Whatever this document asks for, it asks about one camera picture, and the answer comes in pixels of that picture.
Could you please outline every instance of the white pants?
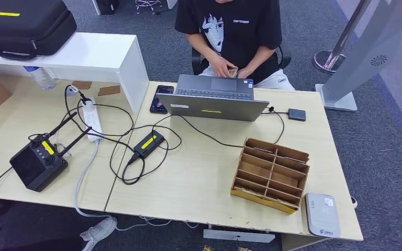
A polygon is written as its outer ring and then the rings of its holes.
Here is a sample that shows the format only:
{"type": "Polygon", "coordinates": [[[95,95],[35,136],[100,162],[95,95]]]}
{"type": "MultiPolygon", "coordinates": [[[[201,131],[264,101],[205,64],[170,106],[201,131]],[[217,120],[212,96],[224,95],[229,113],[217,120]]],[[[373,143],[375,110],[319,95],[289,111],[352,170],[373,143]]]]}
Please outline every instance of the white pants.
{"type": "MultiPolygon", "coordinates": [[[[201,74],[201,76],[215,77],[215,72],[212,66],[209,65],[201,74]]],[[[283,73],[283,69],[279,69],[265,80],[259,82],[254,86],[255,88],[267,88],[267,89],[280,89],[280,90],[295,90],[290,84],[289,79],[283,73]]]]}

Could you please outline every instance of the gray device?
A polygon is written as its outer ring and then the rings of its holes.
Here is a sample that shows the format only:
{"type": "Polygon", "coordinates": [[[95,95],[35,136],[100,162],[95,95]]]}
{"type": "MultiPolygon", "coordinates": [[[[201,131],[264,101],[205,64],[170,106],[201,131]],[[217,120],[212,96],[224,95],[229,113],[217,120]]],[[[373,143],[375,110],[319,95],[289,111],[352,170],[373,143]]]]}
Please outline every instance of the gray device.
{"type": "Polygon", "coordinates": [[[253,80],[182,74],[178,79],[175,94],[253,100],[253,80]]]}
{"type": "Polygon", "coordinates": [[[269,105],[253,100],[253,80],[180,75],[176,94],[157,97],[172,115],[255,121],[269,105]]]}
{"type": "Polygon", "coordinates": [[[268,101],[196,97],[158,93],[157,97],[172,115],[255,121],[268,101]]]}
{"type": "Polygon", "coordinates": [[[307,193],[306,215],[309,231],[313,235],[337,238],[340,237],[335,199],[330,195],[307,193]]]}

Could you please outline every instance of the hand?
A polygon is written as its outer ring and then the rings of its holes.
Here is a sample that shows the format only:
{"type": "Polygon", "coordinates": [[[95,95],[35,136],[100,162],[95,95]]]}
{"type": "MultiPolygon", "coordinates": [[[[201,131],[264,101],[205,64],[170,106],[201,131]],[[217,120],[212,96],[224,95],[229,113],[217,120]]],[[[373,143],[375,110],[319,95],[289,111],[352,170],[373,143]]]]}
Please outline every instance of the hand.
{"type": "Polygon", "coordinates": [[[215,76],[217,77],[230,77],[227,67],[237,68],[234,64],[227,61],[225,58],[215,53],[214,56],[207,59],[214,69],[215,76]]]}
{"type": "Polygon", "coordinates": [[[243,68],[243,69],[238,71],[238,77],[237,78],[247,78],[252,73],[253,73],[252,70],[250,70],[248,68],[243,68]]]}

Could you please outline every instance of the white power strip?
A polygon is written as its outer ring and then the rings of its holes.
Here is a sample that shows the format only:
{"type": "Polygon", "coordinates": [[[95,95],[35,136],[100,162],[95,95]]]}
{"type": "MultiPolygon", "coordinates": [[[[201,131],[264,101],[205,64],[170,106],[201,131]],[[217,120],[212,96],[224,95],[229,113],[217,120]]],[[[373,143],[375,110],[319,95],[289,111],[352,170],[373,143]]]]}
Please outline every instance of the white power strip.
{"type": "MultiPolygon", "coordinates": [[[[95,130],[90,131],[90,133],[92,134],[99,134],[97,132],[103,133],[101,127],[101,121],[99,120],[98,108],[96,108],[96,106],[93,105],[96,103],[95,98],[90,97],[89,99],[92,101],[91,104],[89,102],[86,102],[86,105],[84,105],[81,101],[81,105],[83,106],[82,111],[84,113],[84,121],[89,127],[92,127],[92,129],[95,130]]],[[[87,135],[87,137],[88,140],[90,140],[91,142],[103,140],[101,137],[94,135],[87,135]]]]}

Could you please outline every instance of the silver laptop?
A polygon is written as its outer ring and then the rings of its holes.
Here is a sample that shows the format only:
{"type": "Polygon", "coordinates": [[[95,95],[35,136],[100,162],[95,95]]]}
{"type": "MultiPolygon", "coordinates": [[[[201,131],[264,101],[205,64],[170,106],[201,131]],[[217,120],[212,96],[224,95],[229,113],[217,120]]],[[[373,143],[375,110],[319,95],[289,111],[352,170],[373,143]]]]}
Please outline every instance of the silver laptop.
{"type": "Polygon", "coordinates": [[[255,121],[269,105],[253,100],[253,80],[181,75],[176,94],[157,97],[172,115],[255,121]]]}

